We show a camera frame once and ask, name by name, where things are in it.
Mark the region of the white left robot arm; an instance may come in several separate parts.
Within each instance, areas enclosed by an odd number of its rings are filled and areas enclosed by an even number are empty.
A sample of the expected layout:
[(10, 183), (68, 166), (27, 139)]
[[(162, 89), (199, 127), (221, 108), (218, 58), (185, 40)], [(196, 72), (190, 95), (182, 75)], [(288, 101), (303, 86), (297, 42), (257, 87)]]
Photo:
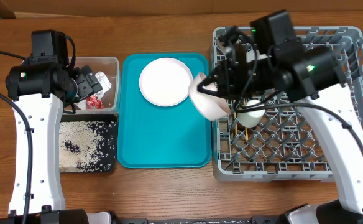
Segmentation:
[(32, 33), (32, 53), (6, 77), (16, 121), (16, 174), (8, 216), (0, 223), (115, 223), (112, 212), (67, 210), (60, 183), (59, 129), (65, 108), (103, 88), (90, 68), (75, 67), (70, 36)]

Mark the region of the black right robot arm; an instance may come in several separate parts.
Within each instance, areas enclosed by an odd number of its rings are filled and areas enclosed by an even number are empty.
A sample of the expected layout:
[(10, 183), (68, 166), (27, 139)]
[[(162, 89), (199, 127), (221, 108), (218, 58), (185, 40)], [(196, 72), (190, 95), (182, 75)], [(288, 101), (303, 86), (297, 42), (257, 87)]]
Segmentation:
[(279, 223), (363, 223), (363, 128), (357, 119), (342, 67), (325, 46), (305, 49), (287, 11), (251, 22), (247, 35), (232, 27), (218, 38), (226, 56), (210, 74), (188, 87), (195, 108), (210, 121), (232, 112), (266, 110), (261, 101), (242, 106), (256, 91), (273, 88), (288, 96), (307, 120), (333, 173), (338, 198), (302, 205), (278, 217)]

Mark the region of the red snack wrapper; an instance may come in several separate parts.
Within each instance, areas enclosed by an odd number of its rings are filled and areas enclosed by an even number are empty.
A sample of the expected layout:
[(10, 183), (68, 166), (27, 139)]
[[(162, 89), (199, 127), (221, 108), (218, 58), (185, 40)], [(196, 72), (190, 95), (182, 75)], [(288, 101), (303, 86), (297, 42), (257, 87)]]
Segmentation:
[(101, 101), (101, 98), (98, 95), (91, 95), (86, 99), (86, 108), (87, 109), (102, 109), (104, 105)]

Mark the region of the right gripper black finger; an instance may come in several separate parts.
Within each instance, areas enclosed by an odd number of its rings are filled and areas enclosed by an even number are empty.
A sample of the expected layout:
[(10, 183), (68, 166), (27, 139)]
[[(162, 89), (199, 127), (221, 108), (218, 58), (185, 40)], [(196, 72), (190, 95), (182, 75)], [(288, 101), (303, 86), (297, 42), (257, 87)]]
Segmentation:
[(198, 92), (215, 97), (227, 97), (228, 93), (226, 90), (219, 89), (216, 85), (198, 86)]
[(213, 77), (208, 77), (205, 74), (199, 74), (198, 78), (200, 82), (198, 84), (199, 88), (202, 89), (217, 89), (215, 79)]

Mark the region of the wooden chopstick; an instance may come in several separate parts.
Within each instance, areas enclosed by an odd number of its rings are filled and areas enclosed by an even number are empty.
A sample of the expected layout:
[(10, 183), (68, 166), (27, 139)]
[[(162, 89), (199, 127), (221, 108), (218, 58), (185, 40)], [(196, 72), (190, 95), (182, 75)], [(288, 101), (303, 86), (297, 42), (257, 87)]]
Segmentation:
[(233, 121), (233, 128), (234, 128), (234, 136), (238, 136), (239, 135), (239, 130), (238, 130), (238, 117), (237, 117), (237, 113), (234, 113), (234, 121)]
[(249, 139), (249, 132), (248, 132), (248, 128), (245, 127), (245, 142), (248, 142), (248, 139)]

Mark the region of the cream cup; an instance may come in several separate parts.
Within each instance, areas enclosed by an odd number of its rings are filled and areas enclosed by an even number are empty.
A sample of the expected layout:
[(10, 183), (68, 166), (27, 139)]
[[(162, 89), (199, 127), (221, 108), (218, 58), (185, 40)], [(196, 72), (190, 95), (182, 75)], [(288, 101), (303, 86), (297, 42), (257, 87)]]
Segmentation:
[(253, 128), (259, 124), (265, 114), (265, 110), (257, 110), (246, 113), (238, 113), (238, 122), (247, 128)]

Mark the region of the white round plate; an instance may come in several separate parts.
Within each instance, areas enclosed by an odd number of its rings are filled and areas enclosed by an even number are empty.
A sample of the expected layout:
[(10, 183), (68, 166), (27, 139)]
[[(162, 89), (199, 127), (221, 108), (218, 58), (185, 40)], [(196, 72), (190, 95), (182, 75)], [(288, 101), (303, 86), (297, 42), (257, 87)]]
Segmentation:
[(188, 97), (193, 80), (190, 69), (175, 58), (158, 58), (140, 73), (139, 88), (143, 97), (161, 107), (178, 105)]

